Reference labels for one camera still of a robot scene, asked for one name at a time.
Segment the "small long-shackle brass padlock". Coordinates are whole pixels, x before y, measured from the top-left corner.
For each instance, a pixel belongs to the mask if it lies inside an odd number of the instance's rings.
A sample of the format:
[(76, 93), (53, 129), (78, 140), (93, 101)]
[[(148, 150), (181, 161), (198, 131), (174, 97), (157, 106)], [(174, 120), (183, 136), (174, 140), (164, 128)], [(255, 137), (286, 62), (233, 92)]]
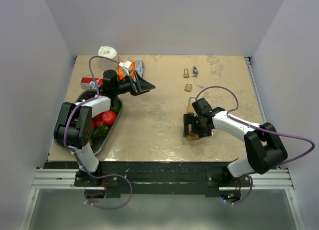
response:
[(183, 70), (183, 78), (189, 78), (189, 70), (188, 70), (188, 68), (185, 68)]

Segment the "large brass padlock shackle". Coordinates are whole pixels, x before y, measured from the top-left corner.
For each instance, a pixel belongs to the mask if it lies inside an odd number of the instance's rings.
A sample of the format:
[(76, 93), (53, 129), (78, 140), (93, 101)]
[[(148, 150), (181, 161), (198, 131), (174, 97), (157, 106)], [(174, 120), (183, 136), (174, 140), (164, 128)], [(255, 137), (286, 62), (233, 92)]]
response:
[(200, 139), (200, 136), (197, 135), (197, 134), (193, 134), (193, 133), (190, 133), (189, 135), (187, 135), (186, 137), (186, 140), (187, 141), (195, 141), (195, 140), (199, 140)]

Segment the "red apple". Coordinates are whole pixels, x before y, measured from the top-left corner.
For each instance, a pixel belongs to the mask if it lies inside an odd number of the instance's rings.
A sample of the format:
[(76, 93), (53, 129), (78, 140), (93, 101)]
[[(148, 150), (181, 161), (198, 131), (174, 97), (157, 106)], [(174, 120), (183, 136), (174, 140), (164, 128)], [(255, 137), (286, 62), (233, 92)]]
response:
[(101, 121), (107, 126), (112, 126), (116, 118), (117, 118), (117, 114), (112, 110), (103, 112), (101, 114)]

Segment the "green fruit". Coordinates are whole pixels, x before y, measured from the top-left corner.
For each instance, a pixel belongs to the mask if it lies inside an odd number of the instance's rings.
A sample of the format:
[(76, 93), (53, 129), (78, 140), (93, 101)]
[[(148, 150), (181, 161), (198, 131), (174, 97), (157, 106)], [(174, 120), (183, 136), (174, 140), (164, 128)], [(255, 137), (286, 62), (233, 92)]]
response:
[(119, 111), (121, 110), (121, 107), (122, 107), (122, 104), (121, 104), (120, 101), (118, 101), (118, 102), (116, 103), (116, 105), (113, 107), (113, 111), (114, 111), (115, 113), (119, 113)]

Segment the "orange box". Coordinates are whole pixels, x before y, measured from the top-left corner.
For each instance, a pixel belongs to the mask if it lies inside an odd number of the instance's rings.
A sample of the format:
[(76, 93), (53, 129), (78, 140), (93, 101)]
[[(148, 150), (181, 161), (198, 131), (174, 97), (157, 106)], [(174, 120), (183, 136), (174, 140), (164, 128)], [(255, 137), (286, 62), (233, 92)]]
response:
[(135, 62), (134, 61), (125, 61), (120, 62), (118, 66), (118, 76), (119, 80), (124, 79), (126, 76), (130, 76), (135, 81)]

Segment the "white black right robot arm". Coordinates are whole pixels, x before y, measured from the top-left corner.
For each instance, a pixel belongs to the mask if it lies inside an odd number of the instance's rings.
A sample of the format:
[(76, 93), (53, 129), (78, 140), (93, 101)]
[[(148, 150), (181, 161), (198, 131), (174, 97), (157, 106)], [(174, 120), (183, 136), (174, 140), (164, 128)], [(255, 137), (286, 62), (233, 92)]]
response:
[(288, 153), (271, 123), (249, 123), (231, 115), (224, 108), (212, 108), (204, 98), (196, 100), (192, 106), (194, 113), (183, 116), (184, 137), (208, 137), (212, 135), (212, 129), (217, 129), (245, 144), (246, 158), (229, 163), (222, 174), (225, 185), (234, 186), (242, 175), (264, 174), (287, 159)]

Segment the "aluminium frame rail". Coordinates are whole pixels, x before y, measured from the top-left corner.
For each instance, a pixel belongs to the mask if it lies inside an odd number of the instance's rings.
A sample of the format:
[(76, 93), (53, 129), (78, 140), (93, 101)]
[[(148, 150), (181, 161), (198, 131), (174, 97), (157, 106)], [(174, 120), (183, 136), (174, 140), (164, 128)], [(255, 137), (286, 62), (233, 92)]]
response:
[[(86, 189), (102, 190), (103, 187), (86, 186), (76, 183), (75, 170), (63, 169), (38, 169), (36, 170), (31, 187), (33, 189)], [(253, 180), (252, 189), (257, 190), (293, 190), (289, 170), (270, 170), (259, 175), (251, 174)], [(141, 185), (177, 185), (194, 184), (195, 180), (130, 180), (131, 184)]]

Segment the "red tomato fruit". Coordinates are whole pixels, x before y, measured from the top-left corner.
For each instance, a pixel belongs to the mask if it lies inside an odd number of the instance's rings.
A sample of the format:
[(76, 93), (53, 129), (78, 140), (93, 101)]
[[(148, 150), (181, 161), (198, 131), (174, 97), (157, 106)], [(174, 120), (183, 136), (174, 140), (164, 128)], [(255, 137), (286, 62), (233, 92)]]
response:
[(93, 121), (94, 126), (95, 126), (96, 128), (99, 128), (101, 125), (103, 125), (103, 121), (102, 121), (101, 114), (98, 114), (98, 115), (94, 116), (94, 117), (92, 118), (92, 121)]

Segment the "white tissue roll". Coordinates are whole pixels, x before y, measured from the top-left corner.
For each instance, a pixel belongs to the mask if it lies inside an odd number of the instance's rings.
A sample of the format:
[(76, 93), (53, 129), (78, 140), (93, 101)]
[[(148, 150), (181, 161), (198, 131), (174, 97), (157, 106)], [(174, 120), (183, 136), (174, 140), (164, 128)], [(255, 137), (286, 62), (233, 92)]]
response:
[(103, 70), (117, 70), (119, 57), (117, 51), (109, 46), (101, 46), (98, 50), (98, 56), (106, 57), (99, 58), (100, 66)]

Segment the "red small box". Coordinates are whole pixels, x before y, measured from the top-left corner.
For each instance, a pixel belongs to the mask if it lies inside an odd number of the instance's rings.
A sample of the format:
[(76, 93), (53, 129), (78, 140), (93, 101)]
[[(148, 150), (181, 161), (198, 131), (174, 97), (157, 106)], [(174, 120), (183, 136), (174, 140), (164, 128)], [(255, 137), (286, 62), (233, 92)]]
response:
[(96, 82), (98, 85), (96, 85), (95, 81), (91, 77), (83, 77), (80, 81), (80, 85), (82, 89), (91, 89), (96, 90), (97, 87), (100, 87), (103, 84), (103, 79), (97, 78)]

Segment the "keys with grey fob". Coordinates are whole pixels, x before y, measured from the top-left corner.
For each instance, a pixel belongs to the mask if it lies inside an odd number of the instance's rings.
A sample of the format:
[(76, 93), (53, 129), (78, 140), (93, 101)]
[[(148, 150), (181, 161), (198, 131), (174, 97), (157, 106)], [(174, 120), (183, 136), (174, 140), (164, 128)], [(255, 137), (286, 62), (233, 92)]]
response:
[(198, 77), (198, 70), (197, 70), (196, 66), (193, 66), (192, 72), (193, 72), (193, 77)]

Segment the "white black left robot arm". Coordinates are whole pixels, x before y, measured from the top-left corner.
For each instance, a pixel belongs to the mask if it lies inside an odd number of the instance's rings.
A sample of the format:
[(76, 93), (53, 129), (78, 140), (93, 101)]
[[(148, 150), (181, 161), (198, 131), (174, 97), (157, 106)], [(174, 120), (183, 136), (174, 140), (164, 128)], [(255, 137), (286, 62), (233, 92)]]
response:
[(102, 172), (97, 170), (99, 160), (89, 144), (92, 118), (110, 110), (117, 103), (118, 95), (130, 93), (137, 96), (153, 89), (155, 86), (138, 74), (134, 78), (127, 75), (119, 79), (116, 71), (107, 70), (93, 98), (62, 104), (53, 132), (54, 141), (71, 152), (79, 169), (87, 172), (85, 179), (90, 185), (98, 186), (103, 181)]

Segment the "grey metal tray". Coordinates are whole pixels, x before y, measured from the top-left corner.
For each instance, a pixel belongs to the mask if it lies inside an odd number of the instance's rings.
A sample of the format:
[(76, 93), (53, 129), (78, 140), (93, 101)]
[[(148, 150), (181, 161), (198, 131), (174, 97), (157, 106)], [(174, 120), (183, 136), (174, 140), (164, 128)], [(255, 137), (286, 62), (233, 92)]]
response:
[[(89, 99), (89, 98), (91, 98), (91, 97), (94, 97), (95, 93), (96, 93), (96, 91), (94, 91), (94, 90), (85, 90), (85, 91), (83, 91), (83, 92), (78, 96), (78, 98), (76, 99), (75, 102), (80, 102), (82, 99)], [(120, 98), (118, 98), (118, 101), (120, 101), (121, 104), (122, 104), (121, 110), (119, 111), (119, 113), (116, 113), (116, 114), (117, 114), (117, 118), (116, 118), (114, 124), (113, 124), (112, 126), (107, 126), (108, 129), (109, 129), (109, 132), (108, 132), (107, 137), (106, 137), (105, 139), (96, 141), (96, 142), (94, 143), (94, 145), (91, 146), (94, 155), (97, 155), (98, 153), (101, 152), (102, 148), (105, 146), (105, 144), (107, 143), (109, 137), (111, 136), (111, 133), (113, 132), (117, 121), (118, 121), (119, 118), (120, 118), (120, 115), (121, 115), (121, 112), (122, 112), (122, 109), (123, 109), (123, 102), (122, 102), (122, 100), (121, 100)], [(59, 142), (57, 142), (57, 141), (54, 139), (54, 143), (55, 143), (57, 146), (59, 146), (59, 148), (61, 148), (61, 149), (63, 149), (63, 150), (66, 150), (62, 142), (59, 143)]]

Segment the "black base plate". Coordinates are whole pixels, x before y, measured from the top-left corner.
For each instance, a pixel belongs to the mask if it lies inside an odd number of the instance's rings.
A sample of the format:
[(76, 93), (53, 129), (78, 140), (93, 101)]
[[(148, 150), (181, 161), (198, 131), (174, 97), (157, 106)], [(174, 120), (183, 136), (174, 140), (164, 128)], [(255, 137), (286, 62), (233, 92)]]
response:
[[(249, 176), (222, 178), (225, 162), (102, 162), (88, 175), (73, 161), (47, 162), (44, 169), (75, 170), (76, 183), (103, 187), (107, 198), (135, 195), (203, 195), (219, 197), (249, 188)], [(195, 180), (194, 184), (137, 185), (130, 180)]]

